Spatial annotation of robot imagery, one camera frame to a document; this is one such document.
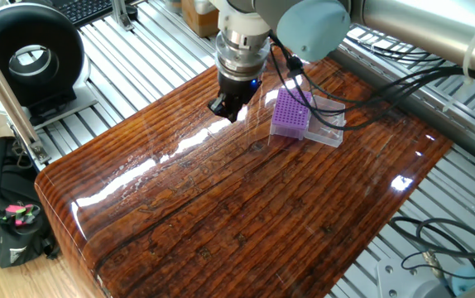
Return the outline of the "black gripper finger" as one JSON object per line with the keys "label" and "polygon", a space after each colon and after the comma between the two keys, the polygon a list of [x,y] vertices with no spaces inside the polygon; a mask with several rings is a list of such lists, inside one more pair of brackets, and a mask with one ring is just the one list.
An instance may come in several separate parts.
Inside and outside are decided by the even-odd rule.
{"label": "black gripper finger", "polygon": [[219,117],[226,117],[227,110],[224,106],[224,100],[225,100],[225,95],[220,94],[217,98],[211,99],[208,102],[207,107],[214,115],[219,116]]}
{"label": "black gripper finger", "polygon": [[238,114],[244,105],[246,104],[241,100],[224,101],[224,117],[231,123],[235,123],[238,120]]}

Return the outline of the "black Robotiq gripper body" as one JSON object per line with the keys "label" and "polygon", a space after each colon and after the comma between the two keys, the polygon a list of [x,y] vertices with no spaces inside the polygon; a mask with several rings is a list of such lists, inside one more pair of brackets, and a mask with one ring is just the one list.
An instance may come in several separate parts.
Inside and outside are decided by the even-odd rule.
{"label": "black Robotiq gripper body", "polygon": [[225,107],[246,105],[261,86],[261,79],[256,77],[250,80],[230,79],[223,74],[218,75],[219,92],[223,95]]}

